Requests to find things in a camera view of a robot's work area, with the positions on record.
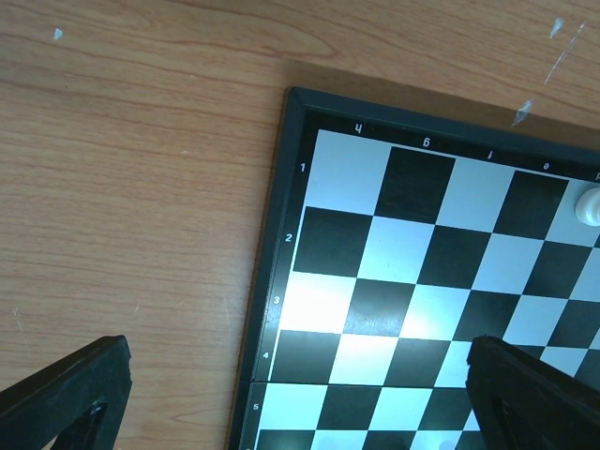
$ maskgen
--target white chess piece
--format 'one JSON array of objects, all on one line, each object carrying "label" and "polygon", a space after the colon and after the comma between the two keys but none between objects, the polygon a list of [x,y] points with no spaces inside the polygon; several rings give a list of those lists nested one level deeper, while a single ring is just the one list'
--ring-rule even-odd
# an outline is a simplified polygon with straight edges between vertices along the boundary
[{"label": "white chess piece", "polygon": [[575,207],[577,218],[591,227],[600,227],[600,187],[588,190]]}]

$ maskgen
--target chessboard border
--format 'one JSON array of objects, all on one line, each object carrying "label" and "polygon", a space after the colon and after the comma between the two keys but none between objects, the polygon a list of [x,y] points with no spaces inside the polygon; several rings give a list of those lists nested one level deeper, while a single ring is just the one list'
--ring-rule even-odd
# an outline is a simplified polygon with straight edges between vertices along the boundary
[{"label": "chessboard border", "polygon": [[[274,354],[274,349],[269,349],[275,347],[281,311],[279,301],[277,307],[269,305],[273,303],[272,292],[275,288],[285,293],[293,256],[293,244],[281,244],[290,231],[294,231],[292,241],[297,235],[295,231],[299,226],[310,173],[309,164],[319,129],[376,139],[415,150],[491,160],[549,175],[590,182],[600,180],[600,153],[589,149],[301,87],[289,88],[277,136],[276,160],[260,239],[260,256],[255,267],[242,337],[229,450],[253,450],[256,441],[261,401]],[[299,158],[307,164],[302,169]],[[262,345],[264,342],[268,342],[266,349]]]}]

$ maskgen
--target white square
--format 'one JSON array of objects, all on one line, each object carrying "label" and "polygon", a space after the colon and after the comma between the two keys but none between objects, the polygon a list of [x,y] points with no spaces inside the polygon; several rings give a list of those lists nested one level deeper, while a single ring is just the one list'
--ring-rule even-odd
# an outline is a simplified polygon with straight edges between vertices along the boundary
[{"label": "white square", "polygon": [[315,429],[326,392],[324,385],[268,383],[259,429]]},{"label": "white square", "polygon": [[391,144],[319,131],[305,206],[372,215]]},{"label": "white square", "polygon": [[593,339],[590,348],[592,350],[600,350],[600,328],[598,328],[598,332],[596,333],[596,337]]},{"label": "white square", "polygon": [[415,431],[428,405],[431,389],[384,387],[379,395],[370,430]]},{"label": "white square", "polygon": [[469,418],[467,419],[467,423],[465,424],[464,431],[479,431],[479,422],[477,422],[477,417],[475,417],[475,412],[471,410],[469,414]]},{"label": "white square", "polygon": [[473,289],[491,293],[523,293],[544,241],[492,234]]},{"label": "white square", "polygon": [[366,431],[318,429],[310,450],[363,450]]},{"label": "white square", "polygon": [[374,217],[358,277],[416,283],[433,228],[426,223]]},{"label": "white square", "polygon": [[562,298],[522,295],[503,340],[513,345],[548,345],[566,302]]},{"label": "white square", "polygon": [[570,377],[575,377],[575,374],[578,373],[579,366],[581,366],[581,361],[583,361],[585,353],[587,352],[588,349],[546,347],[540,360],[544,361],[546,364],[550,364],[561,372],[566,373]]},{"label": "white square", "polygon": [[455,450],[462,431],[417,431],[411,450]]},{"label": "white square", "polygon": [[467,356],[470,349],[471,342],[450,342],[435,387],[466,387],[469,375]]},{"label": "white square", "polygon": [[579,198],[588,190],[597,188],[595,183],[571,180],[562,196],[559,209],[554,216],[546,240],[593,247],[600,235],[599,227],[590,227],[581,222],[575,215],[575,206]]},{"label": "white square", "polygon": [[571,299],[600,302],[600,248],[592,249],[571,293]]},{"label": "white square", "polygon": [[341,333],[353,298],[356,278],[291,272],[279,328]]},{"label": "white square", "polygon": [[396,337],[342,335],[329,383],[382,385],[397,344]]},{"label": "white square", "polygon": [[508,166],[458,157],[437,224],[491,232],[514,172]]},{"label": "white square", "polygon": [[469,292],[466,289],[417,285],[400,337],[452,340]]}]

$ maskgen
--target chessboard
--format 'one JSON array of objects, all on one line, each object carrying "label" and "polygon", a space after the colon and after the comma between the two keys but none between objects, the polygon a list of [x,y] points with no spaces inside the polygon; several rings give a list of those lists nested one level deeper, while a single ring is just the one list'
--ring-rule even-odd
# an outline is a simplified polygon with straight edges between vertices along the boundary
[{"label": "chessboard", "polygon": [[294,88],[230,449],[483,450],[494,336],[600,389],[600,154]]}]

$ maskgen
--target wooden table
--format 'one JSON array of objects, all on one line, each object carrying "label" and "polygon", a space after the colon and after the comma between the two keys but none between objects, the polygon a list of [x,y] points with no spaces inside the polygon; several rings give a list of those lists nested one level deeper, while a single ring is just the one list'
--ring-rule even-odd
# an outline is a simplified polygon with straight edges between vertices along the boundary
[{"label": "wooden table", "polygon": [[595,0],[2,0],[0,27],[0,388],[125,334],[123,450],[226,441],[286,86],[495,128],[531,100],[515,131],[600,143]]}]

